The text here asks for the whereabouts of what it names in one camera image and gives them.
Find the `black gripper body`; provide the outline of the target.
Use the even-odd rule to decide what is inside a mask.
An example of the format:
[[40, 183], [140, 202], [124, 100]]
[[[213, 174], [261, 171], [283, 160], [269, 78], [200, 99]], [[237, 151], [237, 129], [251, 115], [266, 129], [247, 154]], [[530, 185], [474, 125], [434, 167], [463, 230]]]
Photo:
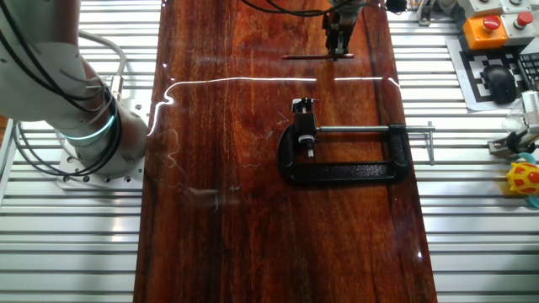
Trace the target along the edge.
[[329, 38], [339, 38], [341, 35], [348, 40], [353, 32], [353, 21], [347, 16], [333, 11], [323, 16], [323, 29]]

